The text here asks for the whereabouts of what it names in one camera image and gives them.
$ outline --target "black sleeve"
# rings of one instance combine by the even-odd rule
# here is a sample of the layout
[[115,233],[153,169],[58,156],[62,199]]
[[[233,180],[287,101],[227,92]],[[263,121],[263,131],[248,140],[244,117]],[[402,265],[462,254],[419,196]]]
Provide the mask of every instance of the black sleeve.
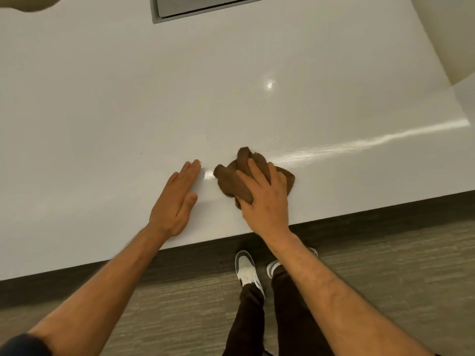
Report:
[[40,339],[23,334],[11,338],[0,347],[0,356],[51,356],[48,346]]

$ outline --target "right hand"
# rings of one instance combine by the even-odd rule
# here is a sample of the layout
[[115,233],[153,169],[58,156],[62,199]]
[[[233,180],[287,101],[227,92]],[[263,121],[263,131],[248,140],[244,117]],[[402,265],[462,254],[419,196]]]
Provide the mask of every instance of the right hand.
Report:
[[271,183],[267,182],[254,160],[247,161],[253,178],[241,171],[236,171],[240,179],[252,193],[252,205],[238,197],[242,215],[249,227],[262,238],[281,235],[289,232],[289,213],[287,202],[287,179],[277,172],[269,162]]

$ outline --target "brown cloth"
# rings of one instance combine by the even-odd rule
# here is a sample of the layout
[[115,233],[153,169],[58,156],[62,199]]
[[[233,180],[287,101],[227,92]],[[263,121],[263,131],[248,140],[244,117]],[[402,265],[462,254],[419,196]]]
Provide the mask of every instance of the brown cloth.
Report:
[[[251,191],[249,191],[244,182],[242,182],[242,180],[236,174],[236,170],[240,170],[246,175],[252,177],[251,170],[247,165],[247,160],[252,158],[256,162],[258,168],[265,175],[267,181],[270,183],[269,166],[267,165],[267,161],[265,161],[264,156],[257,152],[252,153],[251,150],[249,150],[249,147],[240,148],[237,153],[238,157],[236,160],[231,162],[227,167],[224,167],[223,165],[217,165],[217,167],[214,169],[213,174],[217,178],[217,184],[219,188],[226,196],[239,196],[247,203],[253,203],[254,199],[252,197]],[[278,172],[282,172],[287,178],[288,195],[292,190],[292,187],[294,187],[295,176],[287,170],[283,169],[282,167],[276,167],[276,169]],[[239,204],[239,201],[237,199],[236,207],[238,209],[241,209],[241,205]]]

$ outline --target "white sneaker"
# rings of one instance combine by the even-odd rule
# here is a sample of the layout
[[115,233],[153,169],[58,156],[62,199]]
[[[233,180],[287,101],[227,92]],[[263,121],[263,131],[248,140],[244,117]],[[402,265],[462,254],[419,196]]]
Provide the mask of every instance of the white sneaker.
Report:
[[256,272],[256,264],[252,259],[251,255],[247,251],[239,251],[236,254],[234,261],[236,266],[236,275],[241,281],[241,286],[253,283],[259,290],[261,290],[262,295],[265,299],[264,289],[262,288],[261,282],[259,281],[258,274]]
[[[318,252],[313,247],[308,247],[308,250],[311,253],[313,253],[316,257],[318,257]],[[271,263],[269,263],[267,265],[267,267],[266,267],[267,275],[269,276],[270,279],[274,275],[274,271],[276,270],[276,268],[279,267],[280,265],[281,265],[281,263],[280,263],[279,260],[272,261]]]

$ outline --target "gray carpet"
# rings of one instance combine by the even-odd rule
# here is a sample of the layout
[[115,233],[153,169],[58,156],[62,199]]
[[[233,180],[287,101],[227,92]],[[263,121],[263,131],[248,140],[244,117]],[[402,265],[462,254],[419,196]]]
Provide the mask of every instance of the gray carpet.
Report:
[[[296,225],[321,259],[388,317],[445,356],[475,355],[475,192]],[[267,293],[267,349],[277,354],[255,235],[164,250],[152,262],[104,355],[220,355],[238,306],[234,255],[250,251]],[[0,282],[0,343],[40,320],[100,264]]]

